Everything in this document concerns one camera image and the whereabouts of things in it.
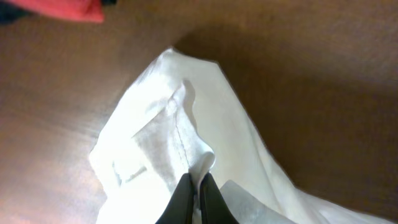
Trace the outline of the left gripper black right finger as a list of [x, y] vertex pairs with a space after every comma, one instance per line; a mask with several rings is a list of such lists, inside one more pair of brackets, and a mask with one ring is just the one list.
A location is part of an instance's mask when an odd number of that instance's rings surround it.
[[200, 184], [200, 210], [202, 224], [238, 224], [210, 173]]

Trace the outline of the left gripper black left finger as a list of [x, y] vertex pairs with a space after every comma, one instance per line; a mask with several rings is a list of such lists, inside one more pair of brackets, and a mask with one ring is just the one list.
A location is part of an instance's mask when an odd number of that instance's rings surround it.
[[192, 224], [195, 188], [189, 173], [182, 175], [156, 224]]

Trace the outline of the white t-shirt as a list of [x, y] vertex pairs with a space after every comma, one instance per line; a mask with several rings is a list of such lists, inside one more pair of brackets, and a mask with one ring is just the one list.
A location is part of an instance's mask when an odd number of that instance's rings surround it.
[[211, 174], [239, 223], [382, 223], [297, 189], [218, 64], [162, 52], [126, 90], [90, 153], [98, 223], [155, 223], [177, 184]]

